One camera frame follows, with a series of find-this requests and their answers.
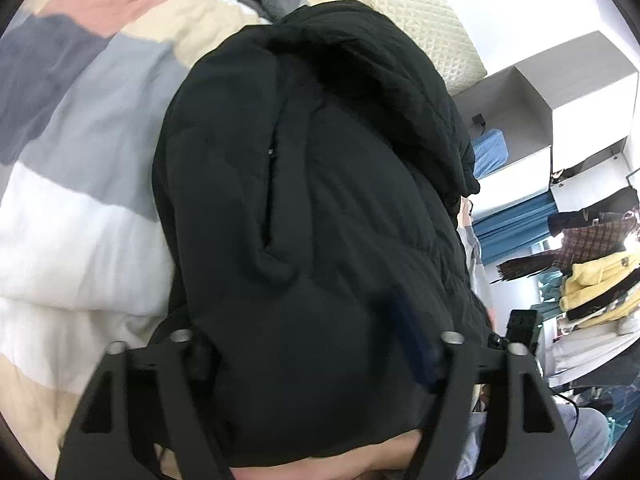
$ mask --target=black cable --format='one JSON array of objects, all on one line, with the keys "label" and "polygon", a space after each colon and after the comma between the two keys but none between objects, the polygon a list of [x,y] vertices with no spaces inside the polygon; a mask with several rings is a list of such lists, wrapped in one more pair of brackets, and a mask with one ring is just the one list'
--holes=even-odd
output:
[{"label": "black cable", "polygon": [[553,393],[553,394],[555,396],[560,397],[561,399],[566,400],[567,402],[570,402],[575,408],[574,428],[571,430],[571,433],[569,433],[569,440],[571,440],[571,438],[574,436],[575,428],[578,426],[578,420],[580,419],[580,408],[578,408],[578,405],[575,402],[573,402],[569,397],[565,397],[563,394],[556,394],[556,393]]}]

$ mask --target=black plastic mount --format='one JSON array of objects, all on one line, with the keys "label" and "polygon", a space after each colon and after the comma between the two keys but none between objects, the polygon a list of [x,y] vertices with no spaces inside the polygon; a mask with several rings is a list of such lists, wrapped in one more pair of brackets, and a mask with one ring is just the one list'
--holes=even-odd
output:
[{"label": "black plastic mount", "polygon": [[[490,384],[491,397],[478,466],[470,478],[578,478],[569,437],[529,353],[468,342],[442,345],[446,377],[432,388],[433,409],[423,421],[424,436],[405,480],[454,478],[476,383]],[[198,399],[200,387],[209,390],[214,375],[213,353],[204,340],[169,338],[135,350],[116,346],[115,352],[113,346],[71,421],[56,478],[165,479],[154,451],[158,444],[175,453],[184,480],[232,480]],[[554,459],[540,460],[543,456]]]}]

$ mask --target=blue fabric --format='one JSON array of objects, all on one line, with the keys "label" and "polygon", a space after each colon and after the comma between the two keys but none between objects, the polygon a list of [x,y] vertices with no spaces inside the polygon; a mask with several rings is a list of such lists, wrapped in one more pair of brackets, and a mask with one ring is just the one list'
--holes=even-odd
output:
[{"label": "blue fabric", "polygon": [[544,301],[543,303],[531,305],[531,308],[540,313],[543,322],[562,314],[560,303],[558,301]]},{"label": "blue fabric", "polygon": [[538,285],[540,285],[542,301],[560,301],[562,297],[560,293],[562,272],[555,267],[551,267],[547,272],[541,272],[538,275]]},{"label": "blue fabric", "polygon": [[550,236],[546,218],[558,212],[550,191],[474,222],[486,265]]},{"label": "blue fabric", "polygon": [[477,139],[473,139],[471,144],[476,154],[476,165],[474,166],[474,177],[482,178],[503,165],[509,152],[504,136],[500,130],[492,128]]}]

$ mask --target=blue towel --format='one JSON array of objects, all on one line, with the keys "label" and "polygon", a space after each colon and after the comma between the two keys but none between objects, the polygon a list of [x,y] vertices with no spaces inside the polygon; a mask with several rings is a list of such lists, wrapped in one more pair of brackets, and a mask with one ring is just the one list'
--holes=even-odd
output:
[{"label": "blue towel", "polygon": [[492,128],[471,141],[476,154],[474,177],[482,178],[503,165],[509,157],[502,131]]}]

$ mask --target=gray stripe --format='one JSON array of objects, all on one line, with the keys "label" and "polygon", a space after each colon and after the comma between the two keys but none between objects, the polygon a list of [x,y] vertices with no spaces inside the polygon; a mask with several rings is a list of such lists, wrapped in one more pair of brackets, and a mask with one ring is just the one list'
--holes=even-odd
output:
[{"label": "gray stripe", "polygon": [[18,9],[18,11],[14,14],[11,21],[9,22],[9,25],[6,26],[6,30],[4,31],[2,36],[4,37],[6,34],[14,30],[14,28],[20,27],[29,16],[30,14],[27,11]]},{"label": "gray stripe", "polygon": [[0,40],[0,164],[15,162],[47,126],[71,83],[108,40],[67,16],[28,16]]},{"label": "gray stripe", "polygon": [[4,196],[6,185],[9,183],[9,176],[13,168],[13,165],[3,166],[0,164],[0,205],[2,205],[2,197]]},{"label": "gray stripe", "polygon": [[187,72],[171,43],[117,34],[20,161],[67,189],[157,219],[151,163],[164,113]]}]

